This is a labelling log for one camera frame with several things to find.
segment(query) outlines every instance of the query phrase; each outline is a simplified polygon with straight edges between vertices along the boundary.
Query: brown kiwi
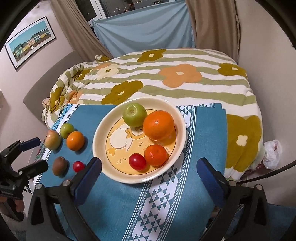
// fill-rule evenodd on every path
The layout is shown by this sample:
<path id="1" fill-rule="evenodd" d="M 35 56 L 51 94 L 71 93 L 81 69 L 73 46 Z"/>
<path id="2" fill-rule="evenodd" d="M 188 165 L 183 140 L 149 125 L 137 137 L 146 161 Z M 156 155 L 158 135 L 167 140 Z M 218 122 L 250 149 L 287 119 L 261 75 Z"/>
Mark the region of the brown kiwi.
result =
<path id="1" fill-rule="evenodd" d="M 54 163 L 52 165 L 52 172 L 56 176 L 62 176 L 67 167 L 68 161 L 64 157 L 59 156 L 54 160 Z"/>

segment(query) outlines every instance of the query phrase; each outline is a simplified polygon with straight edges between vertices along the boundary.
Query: screw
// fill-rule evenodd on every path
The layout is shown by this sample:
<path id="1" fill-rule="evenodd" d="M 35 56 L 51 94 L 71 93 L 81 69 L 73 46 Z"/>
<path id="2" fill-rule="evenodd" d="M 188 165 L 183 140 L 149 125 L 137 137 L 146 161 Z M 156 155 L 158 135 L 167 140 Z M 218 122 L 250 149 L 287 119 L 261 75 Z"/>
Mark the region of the screw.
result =
<path id="1" fill-rule="evenodd" d="M 39 183 L 36 185 L 36 189 L 40 189 L 40 188 L 42 188 L 42 184 Z"/>
<path id="2" fill-rule="evenodd" d="M 66 186 L 69 186 L 70 185 L 70 181 L 69 180 L 65 180 L 63 181 L 63 186 L 66 187 Z"/>
<path id="3" fill-rule="evenodd" d="M 257 184 L 255 187 L 256 187 L 258 190 L 262 190 L 262 189 L 263 189 L 263 186 L 261 186 L 260 184 Z"/>
<path id="4" fill-rule="evenodd" d="M 237 183 L 236 183 L 235 181 L 233 181 L 233 180 L 230 180 L 230 181 L 228 182 L 228 184 L 229 184 L 230 186 L 232 186 L 232 187 L 235 187 L 235 186 L 237 185 Z"/>

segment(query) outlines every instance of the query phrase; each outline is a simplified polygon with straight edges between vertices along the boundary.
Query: white plastic bag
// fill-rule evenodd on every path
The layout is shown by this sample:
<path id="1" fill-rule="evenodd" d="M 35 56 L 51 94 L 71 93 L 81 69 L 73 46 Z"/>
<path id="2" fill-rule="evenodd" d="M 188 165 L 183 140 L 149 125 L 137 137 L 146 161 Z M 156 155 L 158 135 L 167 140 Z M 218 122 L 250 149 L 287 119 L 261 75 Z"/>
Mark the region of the white plastic bag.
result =
<path id="1" fill-rule="evenodd" d="M 267 141 L 264 143 L 265 156 L 263 158 L 263 164 L 266 169 L 276 169 L 279 164 L 279 160 L 282 154 L 281 144 L 278 140 Z"/>

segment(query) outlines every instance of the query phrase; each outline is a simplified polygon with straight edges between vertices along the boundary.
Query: painting of colorful houses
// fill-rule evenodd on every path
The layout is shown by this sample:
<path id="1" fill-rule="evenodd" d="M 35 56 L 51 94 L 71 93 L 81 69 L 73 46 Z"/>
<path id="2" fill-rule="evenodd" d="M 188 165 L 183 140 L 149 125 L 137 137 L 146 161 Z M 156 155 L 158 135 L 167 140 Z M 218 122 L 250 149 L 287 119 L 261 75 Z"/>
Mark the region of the painting of colorful houses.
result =
<path id="1" fill-rule="evenodd" d="M 55 35 L 47 18 L 44 17 L 12 37 L 5 47 L 11 62 L 17 69 L 33 53 L 53 39 Z"/>

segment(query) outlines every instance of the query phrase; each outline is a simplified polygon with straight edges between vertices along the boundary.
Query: bedspread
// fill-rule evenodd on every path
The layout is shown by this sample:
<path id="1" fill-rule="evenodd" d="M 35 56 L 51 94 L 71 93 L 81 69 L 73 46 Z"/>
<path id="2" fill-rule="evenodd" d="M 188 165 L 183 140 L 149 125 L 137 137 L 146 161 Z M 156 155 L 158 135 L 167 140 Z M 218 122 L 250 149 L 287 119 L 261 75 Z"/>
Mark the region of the bedspread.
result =
<path id="1" fill-rule="evenodd" d="M 66 70 L 50 92 L 42 118 L 49 128 L 67 103 L 115 104 L 155 96 L 175 105 L 221 103 L 227 118 L 224 176 L 239 179 L 264 156 L 261 113 L 246 71 L 224 53 L 157 49 L 109 59 L 96 56 Z"/>

